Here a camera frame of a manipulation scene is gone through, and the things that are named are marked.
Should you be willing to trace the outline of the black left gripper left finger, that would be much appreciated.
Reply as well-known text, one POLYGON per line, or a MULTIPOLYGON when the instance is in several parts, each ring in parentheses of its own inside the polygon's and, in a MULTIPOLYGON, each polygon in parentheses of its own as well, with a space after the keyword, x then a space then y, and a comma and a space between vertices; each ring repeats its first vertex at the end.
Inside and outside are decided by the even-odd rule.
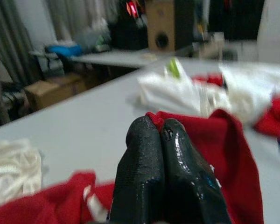
POLYGON ((157 222, 162 219, 165 174, 161 139, 148 116, 137 118, 126 135, 109 220, 157 222))

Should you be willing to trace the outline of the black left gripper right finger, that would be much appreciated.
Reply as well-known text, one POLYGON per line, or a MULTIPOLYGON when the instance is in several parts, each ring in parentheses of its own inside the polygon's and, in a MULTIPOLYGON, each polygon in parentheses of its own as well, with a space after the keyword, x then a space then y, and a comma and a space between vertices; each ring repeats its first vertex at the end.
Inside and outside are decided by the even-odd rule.
POLYGON ((166 175, 167 221, 171 224, 230 224, 218 181, 184 126, 176 119, 166 119, 160 137, 166 175))

